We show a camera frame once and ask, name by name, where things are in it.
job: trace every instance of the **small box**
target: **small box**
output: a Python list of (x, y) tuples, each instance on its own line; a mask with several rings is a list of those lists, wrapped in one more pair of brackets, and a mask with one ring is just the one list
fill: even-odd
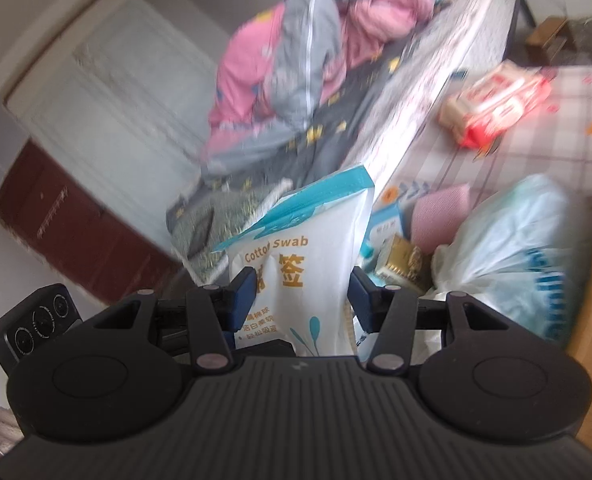
[(375, 275), (388, 285), (424, 294), (431, 287), (431, 266), (420, 248), (399, 235), (389, 238), (378, 256)]
[(372, 212), (362, 242), (361, 256), (370, 258), (378, 254), (385, 240), (394, 234), (404, 236), (404, 224), (403, 214), (397, 202)]
[(441, 106), (438, 122), (451, 131), (460, 146), (479, 150), (489, 146), (550, 93), (551, 86), (544, 76), (505, 61), (473, 86), (448, 97)]

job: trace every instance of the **plastic bag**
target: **plastic bag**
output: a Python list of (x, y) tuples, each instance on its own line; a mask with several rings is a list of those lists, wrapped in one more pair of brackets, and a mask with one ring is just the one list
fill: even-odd
[(473, 86), (448, 97), (438, 121), (460, 146), (478, 150), (517, 123), (551, 94), (544, 76), (505, 61)]
[(299, 356), (353, 354), (344, 305), (365, 235), (374, 184), (362, 167), (334, 173), (286, 197), (227, 247), (233, 278), (254, 267), (257, 295), (237, 348), (272, 339)]
[(592, 257), (592, 216), (542, 174), (482, 202), (432, 261), (443, 300), (463, 290), (531, 332), (567, 343)]

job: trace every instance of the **dark red cabinet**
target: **dark red cabinet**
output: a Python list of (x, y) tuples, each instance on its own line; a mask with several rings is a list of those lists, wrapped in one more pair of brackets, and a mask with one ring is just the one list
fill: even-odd
[(161, 289), (179, 269), (31, 141), (1, 186), (0, 220), (106, 303), (139, 288)]

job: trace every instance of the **blue-lettered plastic bag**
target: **blue-lettered plastic bag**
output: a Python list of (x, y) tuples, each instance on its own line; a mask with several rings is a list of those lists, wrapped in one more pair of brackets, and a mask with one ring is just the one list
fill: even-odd
[(581, 197), (542, 174), (481, 203), (432, 261), (442, 299), (463, 290), (564, 346), (591, 271), (592, 216)]
[(373, 205), (374, 184), (358, 166), (284, 198), (226, 248), (231, 278), (250, 266), (256, 299), (237, 348), (272, 339), (299, 356), (352, 354), (344, 305)]

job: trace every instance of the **ridged black surface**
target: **ridged black surface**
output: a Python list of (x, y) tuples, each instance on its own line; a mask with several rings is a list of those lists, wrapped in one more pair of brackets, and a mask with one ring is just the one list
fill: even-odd
[(30, 437), (0, 460), (26, 479), (592, 479), (592, 453), (570, 437), (503, 447), (458, 434), (407, 385), (353, 358), (252, 357), (199, 380), (159, 425), (120, 442)]

